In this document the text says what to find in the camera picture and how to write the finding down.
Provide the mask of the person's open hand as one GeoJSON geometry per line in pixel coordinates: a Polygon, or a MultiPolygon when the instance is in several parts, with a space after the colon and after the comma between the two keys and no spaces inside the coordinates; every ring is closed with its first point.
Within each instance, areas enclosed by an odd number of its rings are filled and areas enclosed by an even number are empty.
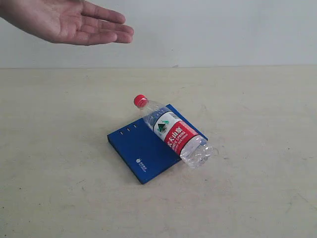
{"type": "Polygon", "coordinates": [[[129,44],[134,35],[124,15],[86,0],[2,0],[0,16],[54,44],[129,44]]]}

